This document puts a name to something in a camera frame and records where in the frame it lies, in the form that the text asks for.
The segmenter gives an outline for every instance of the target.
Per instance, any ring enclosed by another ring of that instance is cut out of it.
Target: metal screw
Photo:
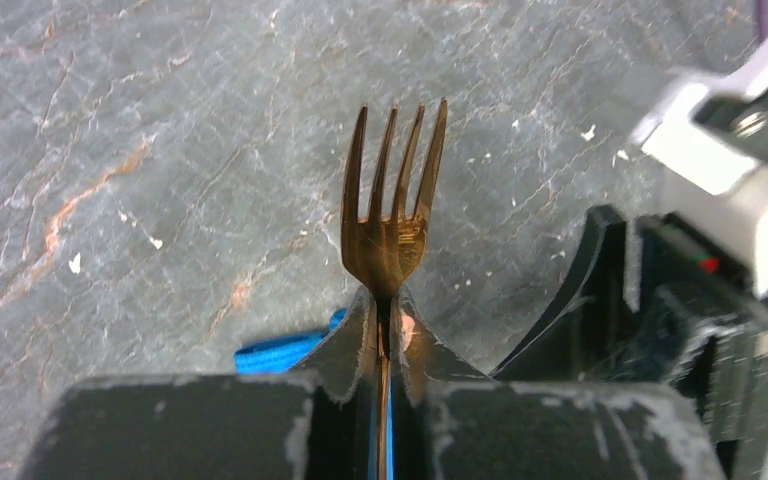
[[[734,133],[739,138],[746,138],[758,133],[764,128],[765,123],[767,123],[767,117],[764,115],[764,112],[750,113],[733,126]]]

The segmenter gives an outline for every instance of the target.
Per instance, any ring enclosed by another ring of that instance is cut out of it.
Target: stone surface
[[[440,335],[489,369],[554,294],[588,206],[655,206],[657,166],[624,158],[621,135],[588,116],[600,92],[635,63],[733,67],[748,12],[0,0],[0,478],[78,379],[229,372],[240,345],[323,326],[347,302],[338,199],[363,101],[369,152],[391,103],[401,150],[417,102],[432,115],[450,102],[410,285]]]

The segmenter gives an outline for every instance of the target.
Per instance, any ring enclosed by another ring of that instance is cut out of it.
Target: blue fabric
[[[337,328],[346,316],[346,309],[334,312],[328,322],[328,332],[313,332],[302,335],[292,335],[275,340],[268,340],[249,345],[234,353],[234,363],[237,373],[283,373],[293,367],[299,360],[313,350],[325,336]],[[393,480],[393,412],[387,405],[387,479]]]

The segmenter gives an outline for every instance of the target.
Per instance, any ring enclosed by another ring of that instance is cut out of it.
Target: fork head
[[[381,210],[384,196],[384,177],[387,172],[387,160],[390,155],[397,112],[398,107],[393,107],[390,111],[390,120],[387,122],[387,130],[384,134],[384,140],[381,142],[381,152],[378,156],[378,165],[375,168],[369,213],[366,217],[358,216],[360,170],[366,133],[366,104],[361,107],[358,115],[343,183],[340,231],[343,266],[352,276],[369,288],[376,299],[393,297],[399,286],[422,261],[425,243],[428,239],[431,203],[434,198],[434,188],[437,184],[437,174],[443,155],[448,110],[446,99],[441,100],[414,211],[411,215],[407,215],[405,207],[410,171],[419,141],[422,117],[425,113],[425,107],[422,104],[419,105],[399,169],[398,182],[393,195],[393,207],[390,215],[383,215]]]

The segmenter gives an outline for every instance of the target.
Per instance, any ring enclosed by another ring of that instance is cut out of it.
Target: fork
[[[407,204],[410,171],[413,165],[416,146],[419,142],[419,130],[425,106],[420,103],[411,129],[405,156],[399,169],[396,191],[393,195],[393,207],[389,216],[382,214],[384,197],[384,177],[387,173],[387,160],[390,156],[390,144],[396,128],[398,107],[390,111],[390,119],[369,200],[369,212],[366,217],[358,216],[360,195],[360,170],[363,157],[363,143],[366,134],[367,105],[363,104],[358,114],[349,157],[346,161],[346,177],[343,183],[343,205],[340,227],[340,251],[343,266],[364,284],[372,293],[376,304],[377,317],[377,358],[378,398],[376,409],[376,452],[378,478],[387,478],[387,395],[390,391],[390,304],[399,290],[399,286],[419,266],[425,253],[428,240],[428,222],[431,218],[431,203],[440,160],[443,155],[443,140],[446,130],[448,108],[446,99],[440,101],[434,133],[428,147],[428,155],[422,171],[422,180],[414,204],[413,214],[405,213]]]

